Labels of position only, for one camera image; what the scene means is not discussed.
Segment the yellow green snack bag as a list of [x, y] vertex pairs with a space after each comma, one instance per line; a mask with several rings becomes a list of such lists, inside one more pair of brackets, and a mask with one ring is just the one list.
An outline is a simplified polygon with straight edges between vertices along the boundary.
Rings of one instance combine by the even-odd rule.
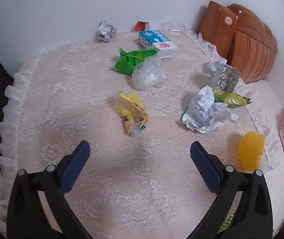
[[227, 104], [227, 107], [232, 109], [237, 109], [251, 103], [251, 100], [248, 97], [242, 97], [233, 92], [227, 93], [219, 89], [214, 90], [214, 100], [216, 103], [225, 103]]

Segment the large white paper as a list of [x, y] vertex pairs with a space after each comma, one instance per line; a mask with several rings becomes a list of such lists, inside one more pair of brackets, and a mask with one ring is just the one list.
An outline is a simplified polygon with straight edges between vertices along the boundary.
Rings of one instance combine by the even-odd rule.
[[182, 116], [182, 123], [191, 131], [217, 132], [229, 120], [237, 122], [238, 116], [227, 108], [226, 103], [214, 101], [213, 88], [206, 86], [196, 93]]

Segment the silver foil wrapper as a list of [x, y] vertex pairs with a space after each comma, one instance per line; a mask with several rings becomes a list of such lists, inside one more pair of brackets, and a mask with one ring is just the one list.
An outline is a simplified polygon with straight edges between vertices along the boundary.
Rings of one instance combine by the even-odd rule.
[[240, 78], [240, 72], [235, 68], [222, 62], [210, 62], [206, 65], [206, 70], [212, 76], [212, 88], [227, 93], [234, 91]]

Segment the yellow snack wrapper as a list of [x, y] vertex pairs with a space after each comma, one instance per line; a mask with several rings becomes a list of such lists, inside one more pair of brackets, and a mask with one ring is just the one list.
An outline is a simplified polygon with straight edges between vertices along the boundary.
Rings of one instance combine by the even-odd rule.
[[148, 114], [137, 94], [121, 91], [115, 95], [114, 100], [128, 135], [135, 136], [145, 129], [148, 124]]

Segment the clear plastic bag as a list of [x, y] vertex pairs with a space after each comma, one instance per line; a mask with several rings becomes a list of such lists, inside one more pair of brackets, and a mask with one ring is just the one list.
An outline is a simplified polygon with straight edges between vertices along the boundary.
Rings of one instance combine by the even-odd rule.
[[148, 90], [151, 87], [160, 88], [166, 85], [167, 74], [158, 54], [147, 57], [135, 66], [132, 73], [132, 83], [137, 90]]

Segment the blue white milk carton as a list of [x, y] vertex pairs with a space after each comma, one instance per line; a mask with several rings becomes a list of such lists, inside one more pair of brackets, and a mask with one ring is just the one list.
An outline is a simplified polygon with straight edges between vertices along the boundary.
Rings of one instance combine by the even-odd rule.
[[163, 61], [174, 59], [178, 52], [178, 47], [159, 30], [140, 31], [139, 44], [144, 49], [155, 49]]

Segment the clear crushed plastic bottle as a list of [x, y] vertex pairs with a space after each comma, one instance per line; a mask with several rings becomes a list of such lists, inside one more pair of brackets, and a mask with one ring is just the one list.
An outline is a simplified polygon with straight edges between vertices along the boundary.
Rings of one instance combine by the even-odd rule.
[[167, 35], [177, 37], [185, 34], [186, 27], [179, 21], [169, 18], [159, 25], [159, 30], [161, 32], [165, 32]]

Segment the green bundle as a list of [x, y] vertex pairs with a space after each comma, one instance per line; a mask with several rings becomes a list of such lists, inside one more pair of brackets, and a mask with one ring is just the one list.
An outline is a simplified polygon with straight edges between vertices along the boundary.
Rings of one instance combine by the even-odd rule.
[[120, 59], [115, 63], [114, 68], [118, 72], [131, 75], [137, 65], [144, 62], [146, 58], [156, 56], [158, 52], [155, 49], [134, 50], [126, 52], [119, 50]]

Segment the small grey paper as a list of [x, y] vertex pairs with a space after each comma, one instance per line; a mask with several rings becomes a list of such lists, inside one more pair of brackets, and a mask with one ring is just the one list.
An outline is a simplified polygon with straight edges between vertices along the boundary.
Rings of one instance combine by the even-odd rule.
[[98, 38], [99, 40], [108, 43], [111, 39], [116, 37], [117, 28], [111, 24], [102, 21], [98, 27]]

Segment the red carton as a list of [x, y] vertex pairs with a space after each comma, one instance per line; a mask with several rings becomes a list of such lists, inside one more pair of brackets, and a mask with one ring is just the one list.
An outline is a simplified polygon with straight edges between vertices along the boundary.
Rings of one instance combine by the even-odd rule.
[[149, 22], [142, 22], [138, 21], [134, 27], [135, 32], [140, 32], [140, 31], [149, 31], [150, 30], [150, 24]]

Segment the green trash bin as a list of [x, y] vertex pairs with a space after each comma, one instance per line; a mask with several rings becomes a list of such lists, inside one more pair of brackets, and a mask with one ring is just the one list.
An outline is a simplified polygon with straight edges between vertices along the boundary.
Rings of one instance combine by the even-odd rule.
[[235, 212], [232, 212], [231, 214], [229, 214], [226, 219], [224, 219], [224, 222], [222, 223], [221, 227], [218, 230], [218, 233], [223, 232], [227, 229], [229, 229], [229, 227], [231, 226], [233, 219], [235, 217]]

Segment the pink bed sheet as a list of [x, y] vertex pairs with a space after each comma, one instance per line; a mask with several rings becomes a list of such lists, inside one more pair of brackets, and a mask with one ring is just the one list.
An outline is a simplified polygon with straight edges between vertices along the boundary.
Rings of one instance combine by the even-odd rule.
[[284, 107], [270, 84], [264, 80], [249, 84], [240, 80], [235, 93], [250, 98], [251, 103], [245, 109], [257, 132], [265, 135], [261, 169], [271, 198], [273, 230], [277, 231], [284, 222], [284, 147], [279, 135]]

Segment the wooden headboard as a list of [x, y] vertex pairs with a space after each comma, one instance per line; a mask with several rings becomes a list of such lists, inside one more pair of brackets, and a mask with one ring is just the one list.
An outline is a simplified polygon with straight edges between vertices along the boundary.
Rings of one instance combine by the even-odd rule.
[[278, 48], [268, 25], [240, 4], [225, 7], [210, 1], [200, 27], [204, 40], [216, 46], [227, 64], [240, 72], [244, 83], [266, 78]]

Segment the pink lace table cover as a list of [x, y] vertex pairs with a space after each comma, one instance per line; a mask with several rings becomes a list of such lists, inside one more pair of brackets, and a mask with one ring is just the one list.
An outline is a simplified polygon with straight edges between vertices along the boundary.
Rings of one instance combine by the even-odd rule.
[[199, 141], [225, 164], [239, 167], [237, 148], [248, 131], [266, 136], [263, 171], [274, 226], [281, 223], [277, 189], [284, 180], [283, 150], [273, 110], [277, 100], [264, 81], [241, 87], [252, 104], [235, 110], [215, 133], [191, 131], [182, 114], [192, 97], [209, 85], [206, 65], [215, 47], [196, 34], [173, 37], [176, 57], [165, 61], [166, 84], [138, 91], [149, 122], [136, 136], [125, 132], [114, 96], [135, 91], [114, 64], [119, 51], [139, 48], [137, 33], [120, 33], [108, 43], [92, 39], [38, 52], [15, 74], [5, 94], [0, 123], [0, 206], [7, 207], [19, 168], [40, 171], [58, 163], [80, 141], [91, 155], [66, 199], [96, 238], [181, 238], [199, 223], [214, 195], [189, 155]]

